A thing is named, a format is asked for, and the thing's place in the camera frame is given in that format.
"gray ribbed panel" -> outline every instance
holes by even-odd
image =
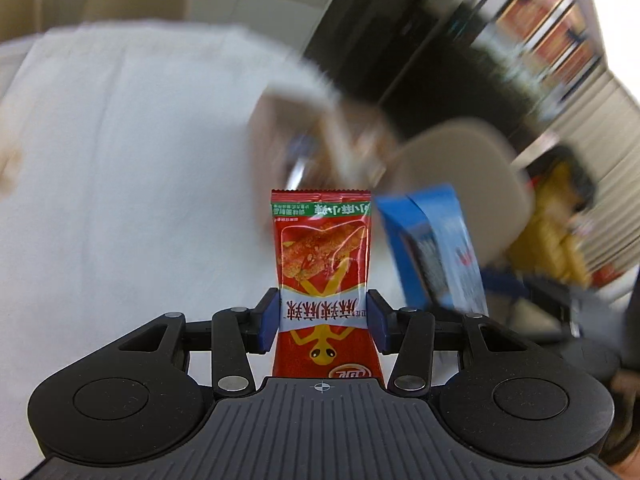
[[[524,468],[457,443],[428,405],[400,399],[374,379],[269,379],[244,399],[220,402],[182,447],[147,463],[92,468],[50,460],[33,480],[598,480],[614,479],[586,457]]]

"silver screw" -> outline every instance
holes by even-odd
[[[218,387],[228,392],[240,392],[249,385],[249,381],[239,375],[228,375],[218,381]]]
[[[396,388],[400,388],[406,392],[416,392],[423,389],[427,383],[422,377],[416,375],[401,375],[394,381]]]

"white cloth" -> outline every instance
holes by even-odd
[[[315,67],[239,28],[93,25],[35,41],[0,104],[0,135],[24,152],[0,202],[4,480],[42,459],[26,407],[46,377],[164,312],[210,319],[276,285],[246,128],[267,85],[332,97]],[[401,306],[374,236],[370,285]],[[250,361],[260,383],[272,357]],[[208,355],[190,375],[210,384]]]

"beige blinds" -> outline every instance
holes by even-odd
[[[594,230],[582,249],[591,270],[640,261],[640,108],[601,64],[551,126],[598,183]]]

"snack package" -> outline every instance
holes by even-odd
[[[273,191],[280,333],[273,375],[382,377],[367,330],[370,193]]]
[[[380,197],[376,205],[408,306],[436,303],[487,314],[478,261],[451,186]]]

